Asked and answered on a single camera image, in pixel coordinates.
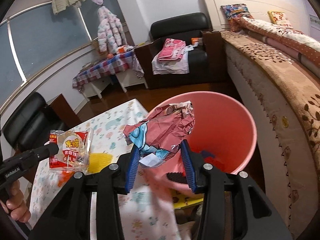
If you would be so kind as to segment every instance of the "black leather armchair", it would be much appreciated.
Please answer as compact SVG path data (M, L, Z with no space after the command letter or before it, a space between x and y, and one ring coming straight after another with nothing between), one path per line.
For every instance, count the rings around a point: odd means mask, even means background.
M3 134L16 154L44 145L51 130L69 130L37 92L28 95L3 126ZM24 177L33 183L37 167Z
M188 74L153 75L151 64L152 59L163 48L167 38L183 40L188 46L191 45L191 38L203 37L203 32L208 30L208 20L203 13L186 14L153 23L150 32L154 41L145 43L135 49L137 58L145 72L145 79L149 88L155 89L213 81L212 73L214 71L211 70L212 62L206 44L189 51L190 73Z

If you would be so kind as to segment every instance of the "human hand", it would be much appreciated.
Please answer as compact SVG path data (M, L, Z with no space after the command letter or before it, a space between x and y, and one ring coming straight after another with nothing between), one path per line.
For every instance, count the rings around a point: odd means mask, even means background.
M4 211L9 214L9 209L12 210L11 217L13 220L19 220L22 223L28 222L31 213L23 200L23 193L20 190L20 182L18 180L12 183L10 192L12 197L7 200L6 205L0 201Z

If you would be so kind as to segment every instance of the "red packaging label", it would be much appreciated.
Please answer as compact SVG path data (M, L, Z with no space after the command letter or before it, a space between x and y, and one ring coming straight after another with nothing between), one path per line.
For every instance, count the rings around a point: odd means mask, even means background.
M49 142L58 144L59 152L55 156L49 158L49 167L72 167L78 156L79 150L83 149L87 136L88 132L66 132L58 135L50 134Z

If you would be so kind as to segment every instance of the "snack bag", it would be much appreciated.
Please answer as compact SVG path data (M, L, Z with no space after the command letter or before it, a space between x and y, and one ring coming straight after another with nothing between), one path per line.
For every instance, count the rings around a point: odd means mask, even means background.
M50 142L59 146L59 152L49 158L49 167L59 171L87 173L93 130L82 132L51 130Z

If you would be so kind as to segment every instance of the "white headboard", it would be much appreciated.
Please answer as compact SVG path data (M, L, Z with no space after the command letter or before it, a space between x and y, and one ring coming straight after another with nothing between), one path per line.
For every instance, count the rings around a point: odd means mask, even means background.
M215 29L229 29L225 14L221 11L221 5L244 3L251 15L258 20L271 22L268 11L276 10L286 14L295 30L300 30L301 17L295 13L295 7L282 0L204 0L209 12L212 27Z

